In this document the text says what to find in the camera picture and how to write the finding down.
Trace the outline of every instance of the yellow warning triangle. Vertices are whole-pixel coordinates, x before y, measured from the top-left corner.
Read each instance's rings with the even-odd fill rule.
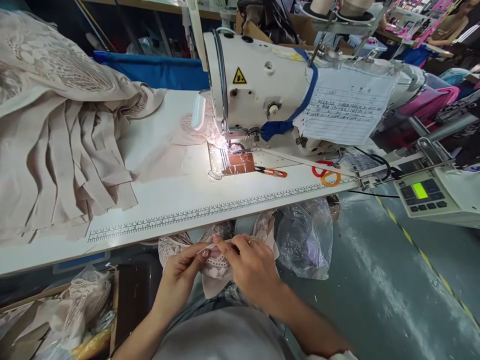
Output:
[[[233,83],[234,84],[246,84],[247,79],[245,79],[245,76],[242,74],[242,70],[240,70],[239,67],[236,68],[236,73],[235,77],[233,78]]]

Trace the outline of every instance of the paper sheet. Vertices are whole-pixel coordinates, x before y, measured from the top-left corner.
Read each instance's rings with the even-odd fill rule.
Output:
[[[307,138],[363,145],[387,109],[396,82],[396,76],[346,65],[319,68],[310,103],[293,125]]]

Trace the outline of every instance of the forearm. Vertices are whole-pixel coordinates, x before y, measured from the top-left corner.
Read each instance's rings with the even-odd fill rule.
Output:
[[[113,356],[113,360],[150,360],[167,332],[170,320],[162,318],[157,308],[135,328]]]
[[[304,353],[328,359],[335,354],[352,351],[337,330],[288,286],[284,286],[278,299],[268,312],[291,330]]]
[[[428,41],[430,45],[436,46],[436,47],[442,47],[442,46],[448,46],[452,43],[449,39],[447,40],[430,40]]]

